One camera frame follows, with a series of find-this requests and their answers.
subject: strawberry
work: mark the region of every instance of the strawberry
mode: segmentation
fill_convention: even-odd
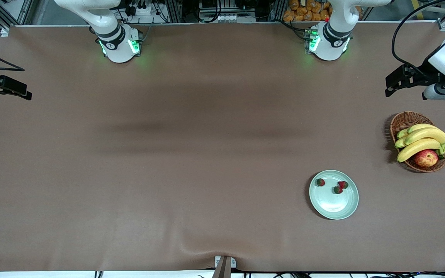
[[[339,187],[339,186],[335,186],[334,187],[334,193],[341,194],[341,193],[343,193],[343,189],[341,187]]]
[[[318,178],[316,181],[316,185],[318,186],[324,186],[325,185],[325,180]]]
[[[341,187],[341,189],[346,189],[348,188],[348,183],[346,181],[340,181],[338,182],[339,187]]]

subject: orange package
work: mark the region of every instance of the orange package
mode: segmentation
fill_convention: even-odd
[[[286,22],[293,21],[294,14],[295,13],[292,10],[287,10],[284,12],[283,20]]]
[[[313,13],[312,14],[312,21],[320,21],[320,14]]]
[[[303,16],[303,21],[311,21],[312,20],[312,12],[308,11],[307,14]]]
[[[320,20],[324,21],[326,18],[329,18],[329,13],[327,12],[327,9],[320,11]]]
[[[300,6],[300,2],[298,2],[298,0],[289,0],[288,3],[289,3],[289,8],[292,10],[296,10]]]
[[[296,14],[297,15],[305,15],[305,14],[307,14],[307,8],[306,7],[299,7],[298,9],[296,9]]]
[[[312,12],[314,13],[320,12],[320,3],[316,2],[316,5],[312,8]]]

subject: yellow banana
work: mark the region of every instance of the yellow banana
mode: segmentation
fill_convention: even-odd
[[[418,124],[418,125],[413,125],[412,127],[403,129],[402,131],[397,133],[397,138],[403,138],[406,135],[414,132],[415,130],[419,130],[419,129],[424,129],[424,128],[434,128],[434,129],[438,129],[437,127],[435,127],[434,125],[429,125],[429,124]]]
[[[412,133],[415,130],[419,130],[419,129],[424,129],[424,128],[433,128],[433,129],[438,129],[436,126],[434,125],[429,125],[429,124],[418,124],[418,125],[413,125],[412,127],[410,127],[408,129],[408,133]]]
[[[401,138],[405,137],[406,135],[408,135],[408,129],[403,129],[402,131],[397,133],[397,138],[401,139]]]
[[[422,151],[424,149],[441,149],[441,148],[442,147],[440,146],[440,143],[435,139],[432,138],[421,139],[403,148],[403,150],[401,150],[401,153],[397,155],[397,161],[404,162],[408,158],[415,155],[415,153],[418,153],[419,151]]]
[[[440,129],[434,128],[422,128],[411,132],[404,137],[404,144],[408,146],[423,138],[433,138],[440,144],[445,144],[445,133]]]
[[[397,148],[397,149],[406,147],[406,145],[404,144],[404,139],[405,139],[405,138],[406,138],[406,137],[401,137],[400,139],[398,139],[398,140],[396,141],[396,143],[394,143],[394,147]]]

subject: green led light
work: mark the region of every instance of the green led light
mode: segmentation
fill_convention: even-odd
[[[130,48],[131,48],[131,51],[133,51],[133,53],[138,53],[138,51],[139,51],[139,47],[138,47],[138,42],[137,41],[131,41],[131,40],[128,40],[128,44],[129,44],[129,46],[130,46]]]
[[[102,48],[102,53],[104,53],[104,55],[106,55],[106,49],[104,49],[104,45],[102,44],[101,41],[99,41],[100,47]]]
[[[317,35],[311,42],[310,42],[310,51],[315,51],[317,49],[318,43],[320,42],[320,36]]]

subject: table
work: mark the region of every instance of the table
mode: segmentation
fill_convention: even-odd
[[[278,24],[156,26],[125,64],[87,28],[12,28],[26,71],[4,74],[34,98],[0,98],[0,271],[445,271],[445,168],[406,171],[385,136],[406,110],[445,131],[445,102],[384,96],[396,26],[358,24],[336,62]],[[406,24],[399,55],[444,37]],[[360,192],[345,220],[311,207],[325,169]]]

